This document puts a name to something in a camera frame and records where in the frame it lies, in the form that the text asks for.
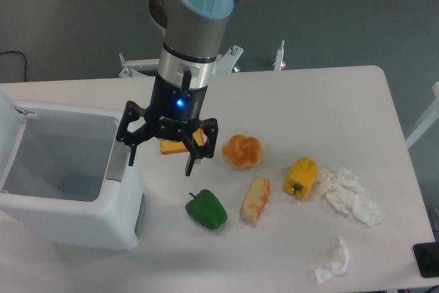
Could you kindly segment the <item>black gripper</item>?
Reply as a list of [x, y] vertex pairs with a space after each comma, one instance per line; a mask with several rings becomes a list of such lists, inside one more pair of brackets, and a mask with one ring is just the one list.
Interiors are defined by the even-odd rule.
[[128, 165], [133, 166], [137, 146], [149, 139], [183, 142], [190, 155], [185, 176], [202, 158], [212, 158], [218, 134], [215, 118], [200, 119], [206, 87], [187, 89], [155, 77], [150, 105], [142, 108], [133, 101], [126, 102], [116, 140], [130, 147]]

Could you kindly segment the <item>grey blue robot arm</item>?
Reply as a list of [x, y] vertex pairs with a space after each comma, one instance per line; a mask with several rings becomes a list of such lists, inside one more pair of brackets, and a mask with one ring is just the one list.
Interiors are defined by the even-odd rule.
[[150, 104], [126, 103], [116, 139], [135, 152], [151, 138], [181, 142], [186, 174], [215, 152], [218, 125], [199, 118], [228, 18], [239, 0], [150, 0], [152, 20], [164, 31]]

